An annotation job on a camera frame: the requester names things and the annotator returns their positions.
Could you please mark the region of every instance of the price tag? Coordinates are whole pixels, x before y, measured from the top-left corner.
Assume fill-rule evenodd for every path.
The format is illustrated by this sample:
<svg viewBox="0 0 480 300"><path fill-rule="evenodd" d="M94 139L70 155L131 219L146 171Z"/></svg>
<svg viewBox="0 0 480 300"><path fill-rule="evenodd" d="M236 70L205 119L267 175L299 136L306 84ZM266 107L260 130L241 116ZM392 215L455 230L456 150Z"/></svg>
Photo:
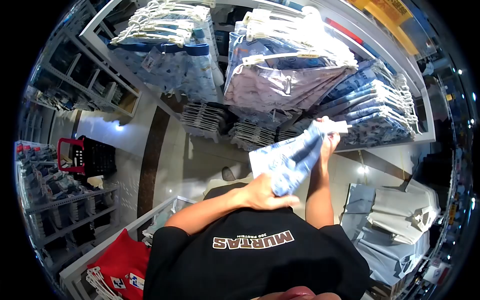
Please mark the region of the price tag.
<svg viewBox="0 0 480 300"><path fill-rule="evenodd" d="M114 288L127 288L121 278L115 278L110 276L110 279L112 280Z"/></svg>
<svg viewBox="0 0 480 300"><path fill-rule="evenodd" d="M136 288L139 288L141 290L144 289L144 285L145 285L145 280L138 277L137 275L133 274L133 273L130 273L130 284L133 285L134 287Z"/></svg>
<svg viewBox="0 0 480 300"><path fill-rule="evenodd" d="M152 50L147 54L144 61L142 62L142 68L151 72L156 62L160 59L161 53L156 47L152 47Z"/></svg>

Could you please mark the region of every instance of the metal shelving unit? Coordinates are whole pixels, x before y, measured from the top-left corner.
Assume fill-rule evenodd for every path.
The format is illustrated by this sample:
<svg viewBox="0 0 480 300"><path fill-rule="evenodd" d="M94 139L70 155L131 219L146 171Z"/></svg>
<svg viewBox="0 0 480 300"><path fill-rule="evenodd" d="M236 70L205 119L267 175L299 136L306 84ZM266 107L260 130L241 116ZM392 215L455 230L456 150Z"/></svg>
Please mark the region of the metal shelving unit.
<svg viewBox="0 0 480 300"><path fill-rule="evenodd" d="M31 147L36 146L45 146L44 144L39 143L32 143L28 141L19 141L19 144L23 145L30 145ZM30 160L29 163L41 164L41 165L53 165L56 166L56 161L32 161ZM25 186L24 179L22 177L22 162L16 161L15 163L15 181L17 186L17 192L20 197L25 223L28 231L28 235L30 237L30 241L37 252L37 257L40 260L41 264L46 268L52 278L56 278L56 273L60 271L62 266L71 260L72 258L80 255L82 251L84 251L87 247L93 247L93 243L96 240L92 240L86 242L82 245L75 246L73 243L73 235L72 231L76 228L79 228L82 225L88 224L90 222L95 221L95 219L104 216L106 214L110 214L110 224L105 224L101 227L101 230L95 231L95 238L98 238L99 235L102 234L103 231L108 229L109 227L117 227L120 224L120 186L113 186L111 188L106 188L99 191L93 192L86 192L77 196L68 197L65 199L61 199L58 201L48 199L49 202L45 204L35 205L27 198L27 188ZM39 178L39 186L43 183L43 178ZM33 223L32 218L36 218L37 214L40 214L44 211L49 209L58 208L61 205L68 205L74 202L87 199L93 196L111 193L112 204L108 204L108 208L99 211L99 212L86 212L87 217L78 221L75 221L70 217L70 221L72 222L71 225L66 226L64 228L57 228L55 222L53 222L52 216L48 216L46 218L42 218L42 223L50 222L53 229L55 230L54 233L45 236L40 235L38 233L39 228L36 224ZM45 250L45 246L54 241L59 237L65 236L67 246L65 249L55 249L54 252L50 255L49 251Z"/></svg>
<svg viewBox="0 0 480 300"><path fill-rule="evenodd" d="M142 92L135 91L129 84L124 82L118 76L118 74L114 73L111 70L110 65L107 62L99 60L97 58L97 56L95 56L92 53L92 51L78 39L77 35L80 33L82 28L79 28L77 23L79 22L79 19L82 16L84 16L84 14L86 14L86 13L89 13L93 17L97 14L93 5L88 0L85 0L82 3L80 3L78 5L78 7L76 7L75 9L76 9L76 11L71 16L68 17L68 20L65 21L63 26L57 32L53 33L52 36L50 37L50 39L47 41L47 45L45 47L45 50L41 54L40 59L37 63L37 66L36 66L37 71L39 71L40 68L43 68L44 70L52 73L53 75L55 75L56 77L61 79L63 82L65 81L65 82L69 83L70 85L72 85L73 87L82 91L84 94L86 94L97 105L104 106L104 107L105 106L106 107L111 107L115 111L121 112L121 113L123 113L125 115L128 115L130 117L133 117L134 114L135 114L136 108L138 106L139 99L142 95ZM110 38L114 37L112 32L105 26L105 24L103 22L100 22L98 25L100 26L100 28L103 31L105 31L110 36ZM50 59L52 58L52 56L53 56L55 50L57 49L57 47L65 39L68 39L68 40L72 41L72 43L74 43L75 46L77 46L77 48L81 51L81 53L78 53L77 55L75 55L75 57L74 57L72 63L70 64L67 72L63 73L63 72L61 72L60 70L56 69L55 67L53 67L51 65ZM96 73L95 73L94 77L92 78L92 80L90 81L88 87L85 87L82 84L76 82L71 77L72 71L74 70L75 66L77 65L77 63L78 63L78 61L79 61L79 59L82 55L85 55L86 57L88 57L91 61L93 61L98 66L98 69L96 70ZM96 92L94 92L92 90L92 86L95 83L95 81L98 77L98 74L101 70L104 71L106 74L108 74L112 78L111 81L114 82L114 84L112 85L108 95L113 96L113 94L115 93L115 90L118 88L118 86L122 86L129 93L133 94L136 97L136 101L135 101L135 104L133 105L133 108L132 108L131 112L126 111L125 109L123 109L123 108L119 107L118 105L115 105L114 103L112 103L111 102L111 97L110 98L108 96L107 97L102 97L101 95L98 95Z"/></svg>

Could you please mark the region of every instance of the finger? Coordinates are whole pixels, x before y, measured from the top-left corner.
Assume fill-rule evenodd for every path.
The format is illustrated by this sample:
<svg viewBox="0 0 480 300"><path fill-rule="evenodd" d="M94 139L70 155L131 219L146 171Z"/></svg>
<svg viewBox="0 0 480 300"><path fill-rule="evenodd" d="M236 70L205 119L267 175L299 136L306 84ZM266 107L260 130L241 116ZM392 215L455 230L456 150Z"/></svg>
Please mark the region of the finger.
<svg viewBox="0 0 480 300"><path fill-rule="evenodd" d="M281 207L295 207L300 204L300 199L294 195L288 195L283 197L271 197L267 201L271 209L281 208Z"/></svg>

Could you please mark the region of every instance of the red shopping basket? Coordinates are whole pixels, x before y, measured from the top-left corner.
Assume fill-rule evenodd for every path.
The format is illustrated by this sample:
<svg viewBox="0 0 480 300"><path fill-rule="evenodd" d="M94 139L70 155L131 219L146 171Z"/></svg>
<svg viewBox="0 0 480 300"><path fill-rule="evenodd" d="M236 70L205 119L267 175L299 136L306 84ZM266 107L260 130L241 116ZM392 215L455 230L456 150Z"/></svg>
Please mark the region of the red shopping basket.
<svg viewBox="0 0 480 300"><path fill-rule="evenodd" d="M61 143L72 145L73 167L61 166ZM89 178L98 175L109 175L117 171L115 165L115 147L107 145L82 135L77 140L60 138L57 145L57 159L59 169L72 172L75 179Z"/></svg>

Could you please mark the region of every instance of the white plastic hanger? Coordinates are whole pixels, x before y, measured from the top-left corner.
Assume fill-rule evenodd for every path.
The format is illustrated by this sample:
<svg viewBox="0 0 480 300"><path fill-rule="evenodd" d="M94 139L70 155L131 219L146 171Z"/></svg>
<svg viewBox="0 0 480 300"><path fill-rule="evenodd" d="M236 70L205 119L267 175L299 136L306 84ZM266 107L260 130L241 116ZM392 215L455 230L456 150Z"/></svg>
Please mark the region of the white plastic hanger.
<svg viewBox="0 0 480 300"><path fill-rule="evenodd" d="M133 33L131 35L126 35L126 36L123 36L122 38L118 38L117 37L114 37L111 41L111 43L113 45L121 42L121 41L124 41L125 39L127 38L131 38L131 37L135 37L135 38L140 38L140 39L148 39L148 38L155 38L155 39L166 39L168 40L170 43L172 44L176 44L177 46L179 46L180 48L183 47L183 44L184 44L184 41L185 39L183 37L180 37L180 36L163 36L163 35L156 35L156 34L148 34L148 33Z"/></svg>

